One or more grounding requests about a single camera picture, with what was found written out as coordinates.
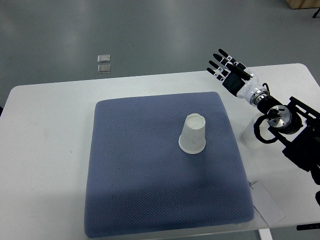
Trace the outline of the black white robotic hand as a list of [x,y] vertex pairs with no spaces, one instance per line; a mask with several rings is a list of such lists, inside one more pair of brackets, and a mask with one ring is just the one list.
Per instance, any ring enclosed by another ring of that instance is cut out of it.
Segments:
[[213,57],[216,61],[209,61],[207,71],[233,96],[245,99],[256,107],[261,99],[270,94],[265,86],[259,84],[258,77],[251,70],[223,49],[220,48]]

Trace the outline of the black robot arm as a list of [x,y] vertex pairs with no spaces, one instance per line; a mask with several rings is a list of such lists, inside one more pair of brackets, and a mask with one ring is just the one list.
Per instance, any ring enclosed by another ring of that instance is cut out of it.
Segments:
[[293,96],[283,105],[263,93],[256,98],[255,104],[263,113],[253,124],[255,137],[264,144],[280,141],[284,145],[283,155],[310,173],[319,185],[320,113]]

